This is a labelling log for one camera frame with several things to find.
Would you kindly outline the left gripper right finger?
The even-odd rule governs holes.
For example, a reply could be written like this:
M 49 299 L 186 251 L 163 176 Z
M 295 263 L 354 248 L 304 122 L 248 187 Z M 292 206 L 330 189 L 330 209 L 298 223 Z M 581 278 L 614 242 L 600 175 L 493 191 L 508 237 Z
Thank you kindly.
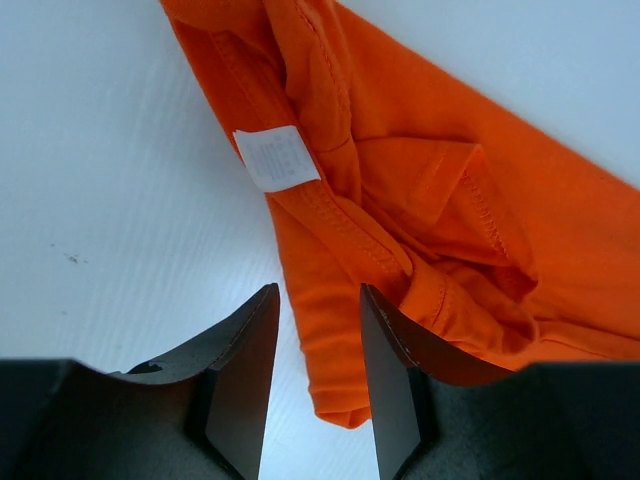
M 430 380 L 478 386 L 510 371 L 418 325 L 371 285 L 361 286 L 360 312 L 379 474 L 403 479 L 439 437 Z

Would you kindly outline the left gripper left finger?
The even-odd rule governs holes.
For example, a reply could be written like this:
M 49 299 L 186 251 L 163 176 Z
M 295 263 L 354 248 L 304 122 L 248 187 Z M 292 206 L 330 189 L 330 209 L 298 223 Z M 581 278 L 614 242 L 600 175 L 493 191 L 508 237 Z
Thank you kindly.
M 115 378 L 154 386 L 191 384 L 186 436 L 234 479 L 259 476 L 279 329 L 280 292 L 267 284 L 234 313 Z

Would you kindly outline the orange t-shirt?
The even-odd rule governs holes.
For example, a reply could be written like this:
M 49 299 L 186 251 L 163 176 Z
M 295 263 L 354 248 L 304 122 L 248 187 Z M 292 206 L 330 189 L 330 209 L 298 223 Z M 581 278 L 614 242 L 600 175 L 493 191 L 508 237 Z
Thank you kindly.
M 334 1 L 162 5 L 229 137 L 291 127 L 266 196 L 316 415 L 370 417 L 362 284 L 517 370 L 639 356 L 639 193 Z

